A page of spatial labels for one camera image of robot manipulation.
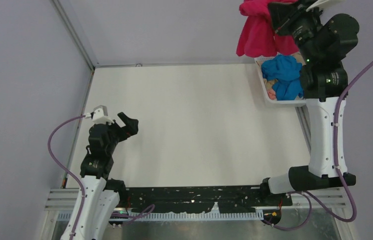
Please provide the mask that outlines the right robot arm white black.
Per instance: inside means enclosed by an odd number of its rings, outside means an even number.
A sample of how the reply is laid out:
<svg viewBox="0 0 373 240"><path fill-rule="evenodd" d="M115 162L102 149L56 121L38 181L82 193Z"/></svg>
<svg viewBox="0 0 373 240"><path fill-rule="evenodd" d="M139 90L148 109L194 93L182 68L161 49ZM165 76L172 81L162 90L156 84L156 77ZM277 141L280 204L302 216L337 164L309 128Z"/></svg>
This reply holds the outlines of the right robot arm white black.
<svg viewBox="0 0 373 240"><path fill-rule="evenodd" d="M360 26L345 13L321 23L326 0L299 0L268 4L273 29L291 36L305 65L300 84L310 121L310 160L288 172L263 180L260 200L273 205L280 194L354 186L344 158L343 114L349 78L342 60L357 46Z"/></svg>

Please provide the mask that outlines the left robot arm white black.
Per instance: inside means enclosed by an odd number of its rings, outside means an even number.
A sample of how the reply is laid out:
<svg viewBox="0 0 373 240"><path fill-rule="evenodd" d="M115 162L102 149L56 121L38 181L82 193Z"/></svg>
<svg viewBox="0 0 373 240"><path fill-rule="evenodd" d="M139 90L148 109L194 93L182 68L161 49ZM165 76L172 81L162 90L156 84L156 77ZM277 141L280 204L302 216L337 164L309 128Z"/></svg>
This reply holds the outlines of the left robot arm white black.
<svg viewBox="0 0 373 240"><path fill-rule="evenodd" d="M102 110L91 114L86 155L77 180L80 190L62 240L100 240L115 207L127 203L128 194L122 180L109 179L113 167L113 153L118 143L138 133L139 121L123 112L117 115L119 126Z"/></svg>

